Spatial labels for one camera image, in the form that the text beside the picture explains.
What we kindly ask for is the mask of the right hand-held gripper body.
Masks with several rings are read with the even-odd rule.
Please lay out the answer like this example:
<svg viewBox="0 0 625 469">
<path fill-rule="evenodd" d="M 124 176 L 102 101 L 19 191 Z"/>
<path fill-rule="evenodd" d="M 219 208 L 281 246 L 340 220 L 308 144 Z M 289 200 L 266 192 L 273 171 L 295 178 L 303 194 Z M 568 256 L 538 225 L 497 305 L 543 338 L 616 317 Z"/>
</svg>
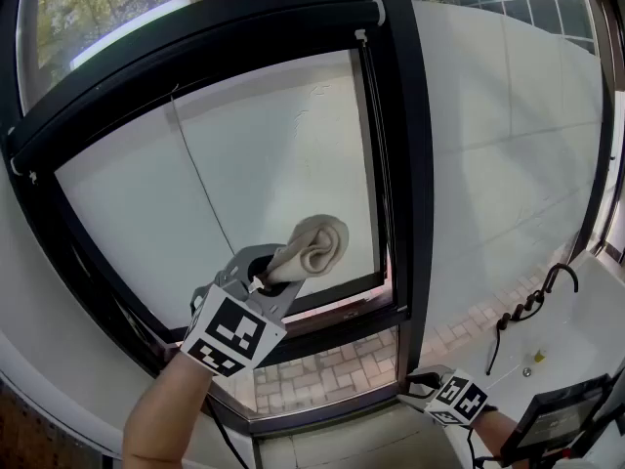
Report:
<svg viewBox="0 0 625 469">
<path fill-rule="evenodd" d="M 468 427 L 482 412 L 487 398 L 471 375 L 456 369 L 426 404 L 425 413 L 442 426 Z"/>
</svg>

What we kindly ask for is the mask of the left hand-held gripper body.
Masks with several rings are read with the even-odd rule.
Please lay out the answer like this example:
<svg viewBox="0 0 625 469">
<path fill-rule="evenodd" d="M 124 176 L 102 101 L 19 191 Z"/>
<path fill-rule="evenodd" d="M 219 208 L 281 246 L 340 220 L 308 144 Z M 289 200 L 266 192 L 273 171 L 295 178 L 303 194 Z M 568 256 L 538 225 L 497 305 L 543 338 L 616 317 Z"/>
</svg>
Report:
<svg viewBox="0 0 625 469">
<path fill-rule="evenodd" d="M 240 283 L 222 288 L 222 271 L 196 289 L 199 299 L 181 352 L 216 375 L 234 377 L 260 364 L 286 335 L 284 323 L 268 320 L 253 300 L 260 289 Z"/>
</svg>

